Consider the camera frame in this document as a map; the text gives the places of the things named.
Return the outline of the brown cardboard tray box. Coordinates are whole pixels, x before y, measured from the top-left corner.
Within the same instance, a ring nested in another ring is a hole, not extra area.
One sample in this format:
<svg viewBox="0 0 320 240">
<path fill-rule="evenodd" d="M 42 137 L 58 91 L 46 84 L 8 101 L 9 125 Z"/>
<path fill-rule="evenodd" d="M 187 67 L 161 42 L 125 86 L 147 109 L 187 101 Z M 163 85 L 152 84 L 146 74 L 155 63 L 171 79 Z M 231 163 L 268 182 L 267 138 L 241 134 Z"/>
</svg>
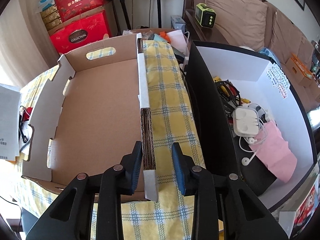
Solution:
<svg viewBox="0 0 320 240">
<path fill-rule="evenodd" d="M 29 126 L 22 176 L 58 194 L 79 173 L 103 173 L 142 143 L 138 185 L 123 201 L 159 198 L 143 39 L 107 38 L 63 54 Z"/>
</svg>

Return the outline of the orange small carton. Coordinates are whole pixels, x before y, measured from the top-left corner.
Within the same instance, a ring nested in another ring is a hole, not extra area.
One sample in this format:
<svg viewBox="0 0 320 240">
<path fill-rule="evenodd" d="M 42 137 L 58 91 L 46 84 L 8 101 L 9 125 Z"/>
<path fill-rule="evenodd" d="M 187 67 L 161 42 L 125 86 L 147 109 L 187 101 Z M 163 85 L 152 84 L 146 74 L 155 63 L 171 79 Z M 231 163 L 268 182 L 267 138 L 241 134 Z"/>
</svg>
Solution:
<svg viewBox="0 0 320 240">
<path fill-rule="evenodd" d="M 295 54 L 291 54 L 290 58 L 286 62 L 286 67 L 299 85 L 303 87 L 309 87 L 311 85 L 313 75 Z"/>
</svg>

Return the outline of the green cube clock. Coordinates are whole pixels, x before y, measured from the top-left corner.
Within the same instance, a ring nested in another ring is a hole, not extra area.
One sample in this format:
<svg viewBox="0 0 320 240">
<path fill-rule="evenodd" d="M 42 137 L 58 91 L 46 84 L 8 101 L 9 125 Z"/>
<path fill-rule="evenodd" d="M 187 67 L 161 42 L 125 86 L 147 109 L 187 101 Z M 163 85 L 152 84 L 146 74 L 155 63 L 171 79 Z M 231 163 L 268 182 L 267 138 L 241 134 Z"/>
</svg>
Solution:
<svg viewBox="0 0 320 240">
<path fill-rule="evenodd" d="M 215 23 L 216 13 L 204 3 L 198 3 L 195 7 L 195 18 L 203 28 L 212 28 Z"/>
</svg>

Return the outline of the yellow plaid tablecloth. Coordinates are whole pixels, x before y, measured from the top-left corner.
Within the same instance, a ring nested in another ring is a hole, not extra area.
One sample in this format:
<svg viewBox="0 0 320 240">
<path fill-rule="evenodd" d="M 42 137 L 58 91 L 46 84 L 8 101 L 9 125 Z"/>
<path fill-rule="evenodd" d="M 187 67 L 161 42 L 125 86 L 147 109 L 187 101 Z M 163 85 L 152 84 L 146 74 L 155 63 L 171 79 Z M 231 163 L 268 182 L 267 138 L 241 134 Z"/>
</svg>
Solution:
<svg viewBox="0 0 320 240">
<path fill-rule="evenodd" d="M 144 56 L 151 103 L 158 202 L 123 204 L 126 239 L 190 239 L 194 199 L 178 190 L 171 146 L 179 142 L 203 165 L 187 90 L 173 49 L 163 42 L 144 41 Z"/>
</svg>

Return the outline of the white printed paper sheet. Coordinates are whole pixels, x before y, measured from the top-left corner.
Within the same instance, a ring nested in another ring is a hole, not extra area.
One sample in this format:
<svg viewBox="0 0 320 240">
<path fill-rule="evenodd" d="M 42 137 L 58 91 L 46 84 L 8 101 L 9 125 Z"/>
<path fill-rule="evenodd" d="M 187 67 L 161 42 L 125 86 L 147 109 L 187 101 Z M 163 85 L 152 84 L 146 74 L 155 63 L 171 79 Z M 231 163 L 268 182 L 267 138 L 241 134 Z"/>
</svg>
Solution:
<svg viewBox="0 0 320 240">
<path fill-rule="evenodd" d="M 15 161 L 19 154 L 18 126 L 21 94 L 18 88 L 1 84 L 0 96 L 1 160 Z"/>
</svg>

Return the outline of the white earphone case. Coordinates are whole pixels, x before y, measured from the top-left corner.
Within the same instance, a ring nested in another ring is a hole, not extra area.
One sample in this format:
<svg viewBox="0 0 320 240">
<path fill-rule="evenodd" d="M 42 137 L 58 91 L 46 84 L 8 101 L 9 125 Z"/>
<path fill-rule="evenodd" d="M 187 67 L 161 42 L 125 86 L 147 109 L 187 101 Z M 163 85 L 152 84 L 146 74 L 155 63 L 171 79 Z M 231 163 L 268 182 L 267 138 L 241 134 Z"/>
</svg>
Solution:
<svg viewBox="0 0 320 240">
<path fill-rule="evenodd" d="M 233 131 L 240 137 L 255 137 L 259 133 L 259 116 L 256 110 L 236 107 L 232 113 Z"/>
</svg>

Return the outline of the brown sofa cushion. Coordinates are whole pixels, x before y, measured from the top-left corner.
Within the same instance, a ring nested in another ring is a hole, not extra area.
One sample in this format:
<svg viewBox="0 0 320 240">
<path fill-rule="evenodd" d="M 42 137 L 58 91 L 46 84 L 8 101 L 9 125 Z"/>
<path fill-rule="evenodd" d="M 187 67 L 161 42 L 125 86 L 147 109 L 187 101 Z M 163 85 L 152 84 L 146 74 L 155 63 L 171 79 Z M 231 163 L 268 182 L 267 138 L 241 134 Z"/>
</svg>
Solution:
<svg viewBox="0 0 320 240">
<path fill-rule="evenodd" d="M 264 47 L 267 5 L 259 0 L 205 0 L 216 12 L 215 26 L 233 46 Z"/>
</svg>

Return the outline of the black and white storage box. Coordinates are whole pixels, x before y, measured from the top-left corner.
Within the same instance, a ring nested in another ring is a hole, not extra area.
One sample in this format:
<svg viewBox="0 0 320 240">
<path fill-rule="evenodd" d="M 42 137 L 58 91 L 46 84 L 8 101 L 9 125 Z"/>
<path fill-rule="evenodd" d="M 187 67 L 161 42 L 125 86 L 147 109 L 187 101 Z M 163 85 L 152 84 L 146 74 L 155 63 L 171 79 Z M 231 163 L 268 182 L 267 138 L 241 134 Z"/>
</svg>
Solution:
<svg viewBox="0 0 320 240">
<path fill-rule="evenodd" d="M 206 168 L 237 174 L 276 210 L 316 163 L 310 123 L 287 76 L 254 51 L 195 41 L 186 78 Z"/>
</svg>

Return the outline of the red collection gift bag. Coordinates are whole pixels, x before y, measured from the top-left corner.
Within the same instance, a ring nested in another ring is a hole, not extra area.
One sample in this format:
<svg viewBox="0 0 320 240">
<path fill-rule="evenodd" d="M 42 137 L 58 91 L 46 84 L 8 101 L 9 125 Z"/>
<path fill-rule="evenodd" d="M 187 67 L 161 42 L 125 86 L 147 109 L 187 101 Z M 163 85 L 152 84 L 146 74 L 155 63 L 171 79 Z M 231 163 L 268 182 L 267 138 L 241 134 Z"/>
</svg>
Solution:
<svg viewBox="0 0 320 240">
<path fill-rule="evenodd" d="M 74 21 L 50 35 L 51 42 L 59 54 L 66 54 L 106 37 L 111 37 L 111 32 L 105 11 Z"/>
</svg>

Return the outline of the pink paper bag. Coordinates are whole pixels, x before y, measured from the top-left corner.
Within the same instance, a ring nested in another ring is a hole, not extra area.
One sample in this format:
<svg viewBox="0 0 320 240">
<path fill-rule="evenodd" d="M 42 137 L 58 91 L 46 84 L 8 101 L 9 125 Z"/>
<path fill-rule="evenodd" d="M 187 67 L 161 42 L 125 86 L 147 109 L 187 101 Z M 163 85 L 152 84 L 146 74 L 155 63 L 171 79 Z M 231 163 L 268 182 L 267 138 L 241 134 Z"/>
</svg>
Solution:
<svg viewBox="0 0 320 240">
<path fill-rule="evenodd" d="M 297 158 L 289 149 L 289 143 L 283 139 L 276 123 L 273 120 L 264 123 L 263 129 L 254 139 L 257 141 L 249 144 L 250 149 L 272 174 L 287 183 L 296 169 Z"/>
</svg>

